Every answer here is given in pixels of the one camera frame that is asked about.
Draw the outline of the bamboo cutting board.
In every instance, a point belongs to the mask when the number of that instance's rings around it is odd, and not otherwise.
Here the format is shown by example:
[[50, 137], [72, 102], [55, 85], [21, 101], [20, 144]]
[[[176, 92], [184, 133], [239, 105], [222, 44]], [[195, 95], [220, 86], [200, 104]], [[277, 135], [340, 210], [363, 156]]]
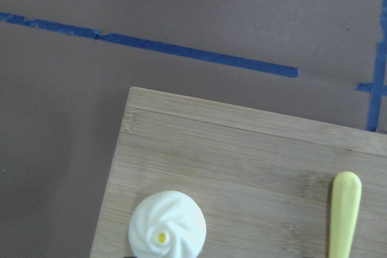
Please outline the bamboo cutting board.
[[326, 257], [343, 171], [362, 182], [351, 256], [385, 257], [385, 135], [133, 87], [90, 255], [131, 257], [136, 206], [178, 190], [206, 218], [203, 257]]

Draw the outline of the yellow plastic knife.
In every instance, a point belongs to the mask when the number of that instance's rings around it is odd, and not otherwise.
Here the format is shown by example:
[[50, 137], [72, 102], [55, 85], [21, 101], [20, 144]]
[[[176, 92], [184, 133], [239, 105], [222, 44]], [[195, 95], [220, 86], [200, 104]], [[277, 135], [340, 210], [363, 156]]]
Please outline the yellow plastic knife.
[[353, 172], [333, 180], [330, 205], [329, 257], [349, 257], [359, 214], [362, 183]]

